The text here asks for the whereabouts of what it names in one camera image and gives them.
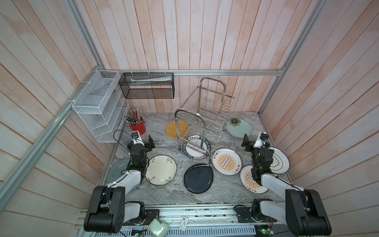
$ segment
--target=vent grille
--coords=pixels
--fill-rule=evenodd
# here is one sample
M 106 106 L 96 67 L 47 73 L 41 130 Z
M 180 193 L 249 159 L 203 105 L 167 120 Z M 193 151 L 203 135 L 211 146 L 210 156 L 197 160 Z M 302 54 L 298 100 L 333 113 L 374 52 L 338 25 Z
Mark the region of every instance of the vent grille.
M 132 229 L 142 230 L 141 228 L 122 228 L 121 232 L 126 236 L 131 236 Z M 171 227 L 167 237 L 208 237 L 208 236 L 242 236 L 242 235 L 255 235 L 255 228 L 253 225 L 243 226 L 203 226 L 203 227 L 187 227 L 185 231 L 179 229 L 179 227 Z M 108 233 L 96 233 L 95 236 L 123 236 L 121 233 L 111 234 Z M 153 236 L 150 231 L 145 233 L 145 236 Z

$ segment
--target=plate with orange sunburst design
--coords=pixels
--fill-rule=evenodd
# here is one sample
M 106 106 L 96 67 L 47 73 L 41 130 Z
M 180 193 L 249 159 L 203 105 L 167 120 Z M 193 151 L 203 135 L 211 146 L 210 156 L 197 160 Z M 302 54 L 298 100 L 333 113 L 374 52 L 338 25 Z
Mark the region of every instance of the plate with orange sunburst design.
M 242 185 L 250 192 L 255 194 L 263 194 L 268 191 L 268 188 L 257 184 L 251 176 L 252 165 L 246 165 L 241 169 L 240 180 Z
M 242 167 L 241 157 L 229 148 L 219 148 L 212 156 L 214 168 L 224 175 L 235 175 Z

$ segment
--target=light blue plate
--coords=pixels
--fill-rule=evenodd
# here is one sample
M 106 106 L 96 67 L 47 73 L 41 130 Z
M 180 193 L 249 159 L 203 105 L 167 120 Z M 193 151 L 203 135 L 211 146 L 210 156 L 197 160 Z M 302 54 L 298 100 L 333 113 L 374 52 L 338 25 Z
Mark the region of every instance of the light blue plate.
M 106 176 L 105 183 L 109 184 L 123 176 L 127 170 L 128 164 L 129 158 L 122 159 L 114 164 Z
M 238 138 L 243 138 L 245 133 L 250 136 L 253 131 L 248 122 L 238 118 L 228 120 L 226 122 L 226 130 L 230 133 L 230 135 Z

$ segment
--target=white plate with floral pattern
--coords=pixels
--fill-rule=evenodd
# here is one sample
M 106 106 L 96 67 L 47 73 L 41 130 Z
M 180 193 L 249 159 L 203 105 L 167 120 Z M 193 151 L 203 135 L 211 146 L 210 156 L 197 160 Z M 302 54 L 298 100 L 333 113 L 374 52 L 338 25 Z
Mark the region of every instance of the white plate with floral pattern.
M 154 185 L 164 185 L 173 180 L 176 174 L 176 163 L 167 155 L 151 158 L 146 171 L 146 179 Z
M 240 180 L 242 185 L 249 191 L 255 194 L 264 194 L 268 191 L 268 188 L 257 184 L 251 176 L 252 165 L 246 165 L 241 169 Z
M 224 175 L 235 175 L 242 167 L 241 157 L 229 148 L 219 148 L 212 156 L 213 167 Z

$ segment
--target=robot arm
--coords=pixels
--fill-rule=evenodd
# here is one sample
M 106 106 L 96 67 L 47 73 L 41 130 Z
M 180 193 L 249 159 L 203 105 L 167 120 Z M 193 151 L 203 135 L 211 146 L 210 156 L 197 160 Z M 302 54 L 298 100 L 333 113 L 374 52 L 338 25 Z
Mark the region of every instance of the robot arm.
M 135 224 L 145 221 L 144 203 L 125 202 L 125 194 L 134 190 L 145 177 L 149 166 L 147 152 L 155 145 L 150 136 L 149 142 L 143 142 L 138 131 L 133 132 L 132 137 L 125 174 L 106 186 L 95 187 L 84 222 L 85 231 L 117 233 L 125 221 L 132 220 Z
M 254 220 L 275 218 L 297 236 L 331 234 L 332 228 L 318 192 L 297 187 L 271 174 L 274 151 L 270 150 L 267 133 L 260 132 L 254 145 L 245 134 L 241 146 L 251 152 L 254 181 L 285 200 L 285 205 L 282 205 L 268 199 L 254 199 L 251 211 Z

